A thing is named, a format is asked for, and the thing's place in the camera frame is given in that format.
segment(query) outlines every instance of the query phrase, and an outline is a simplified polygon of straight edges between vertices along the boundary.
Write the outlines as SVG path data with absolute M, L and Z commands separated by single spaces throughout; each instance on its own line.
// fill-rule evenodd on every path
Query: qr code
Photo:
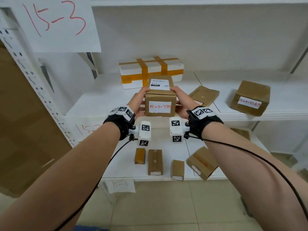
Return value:
M 180 125 L 180 121 L 171 121 L 171 125 L 172 126 L 179 126 Z
M 213 111 L 212 110 L 210 110 L 210 109 L 202 109 L 204 112 L 206 112 L 206 113 L 212 113 Z
M 126 107 L 120 107 L 119 109 L 118 109 L 118 111 L 125 111 L 126 110 Z
M 125 113 L 126 113 L 127 116 L 129 116 L 130 118 L 133 116 L 133 113 L 130 112 L 129 109 L 127 109 Z
M 142 125 L 141 130 L 150 131 L 150 126 L 149 125 Z
M 148 143 L 149 143 L 149 141 L 146 141 L 146 140 L 140 140 L 139 145 L 140 145 L 140 146 L 147 146 L 147 145 L 148 145 Z
M 202 111 L 201 109 L 197 110 L 196 112 L 194 112 L 194 114 L 196 116 L 200 116 L 202 113 L 204 113 L 204 111 Z
M 173 142 L 181 142 L 182 141 L 182 136 L 172 136 L 172 141 Z
M 117 111 L 117 110 L 118 110 L 118 108 L 115 108 L 115 109 L 111 110 L 111 112 L 114 112 L 114 111 Z

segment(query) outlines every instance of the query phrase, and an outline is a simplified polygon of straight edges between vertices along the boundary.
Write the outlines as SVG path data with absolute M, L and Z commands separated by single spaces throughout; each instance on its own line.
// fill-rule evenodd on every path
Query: forearm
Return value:
M 272 155 L 228 127 L 212 122 L 203 130 L 202 137 L 242 147 L 267 159 L 291 181 L 303 201 L 307 201 L 308 184 Z M 205 143 L 264 230 L 307 230 L 308 223 L 297 198 L 276 170 L 247 152 Z
M 0 230 L 53 230 L 76 211 L 101 178 L 120 138 L 105 123 L 41 175 L 3 214 Z

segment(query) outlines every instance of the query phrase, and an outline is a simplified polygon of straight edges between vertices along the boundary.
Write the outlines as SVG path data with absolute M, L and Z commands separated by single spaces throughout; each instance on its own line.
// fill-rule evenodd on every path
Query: floor tile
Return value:
M 135 183 L 136 193 L 118 193 L 112 225 L 197 223 L 187 181 Z
M 77 221 L 78 225 L 109 228 L 113 205 L 100 189 L 96 189 Z
M 16 199 L 0 193 L 0 214 L 4 212 Z
M 252 219 L 228 180 L 190 181 L 189 185 L 199 223 Z
M 200 231 L 262 231 L 256 221 L 234 223 L 199 223 Z
M 112 226 L 110 231 L 199 231 L 198 224 Z

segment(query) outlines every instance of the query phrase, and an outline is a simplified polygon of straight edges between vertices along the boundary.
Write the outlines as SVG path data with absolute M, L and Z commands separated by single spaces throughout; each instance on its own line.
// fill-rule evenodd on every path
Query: white label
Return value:
M 237 102 L 238 104 L 246 105 L 255 109 L 258 109 L 260 105 L 262 104 L 261 101 L 252 100 L 247 97 L 241 96 L 240 99 Z
M 170 90 L 169 89 L 169 80 L 151 79 L 150 89 L 153 89 L 153 90 Z
M 171 113 L 171 103 L 164 101 L 149 101 L 149 113 Z
M 34 52 L 101 52 L 90 0 L 14 0 Z
M 201 172 L 200 172 L 194 165 L 192 166 L 192 169 L 193 169 L 198 175 L 201 174 Z
M 183 177 L 179 177 L 179 176 L 172 176 L 172 179 L 183 181 Z
M 151 175 L 161 175 L 161 172 L 151 172 Z
M 203 105 L 203 103 L 202 102 L 199 102 L 199 101 L 196 101 L 196 100 L 194 100 L 197 104 L 199 104 L 199 105 Z
M 116 192 L 133 192 L 133 193 L 136 192 L 133 179 L 107 180 L 106 186 L 110 194 L 116 193 Z

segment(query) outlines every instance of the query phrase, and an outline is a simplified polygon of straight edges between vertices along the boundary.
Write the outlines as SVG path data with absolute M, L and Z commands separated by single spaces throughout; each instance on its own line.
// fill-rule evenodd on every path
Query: small brown box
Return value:
M 230 107 L 259 117 L 270 103 L 270 86 L 243 80 Z
M 145 164 L 145 148 L 136 149 L 135 164 Z
M 171 178 L 174 180 L 183 181 L 185 174 L 185 162 L 174 159 L 172 162 Z
M 243 136 L 244 138 L 248 139 L 250 141 L 250 136 L 249 136 L 249 132 L 246 130 L 241 130 L 241 129 L 237 129 L 237 128 L 230 128 L 231 130 L 233 130 L 234 132 L 238 133 L 239 135 Z
M 151 87 L 150 85 L 152 79 L 168 80 L 169 87 L 174 86 L 170 75 L 150 76 L 148 80 L 148 87 Z M 145 93 L 145 115 L 148 117 L 174 117 L 175 104 L 176 94 L 174 91 L 169 89 L 151 89 Z
M 163 175 L 163 153 L 161 150 L 149 150 L 148 175 Z
M 218 164 L 206 147 L 198 149 L 187 159 L 187 165 L 192 168 L 203 180 L 213 173 Z
M 219 96 L 219 91 L 199 86 L 189 96 L 193 100 L 203 103 L 203 106 L 208 107 Z

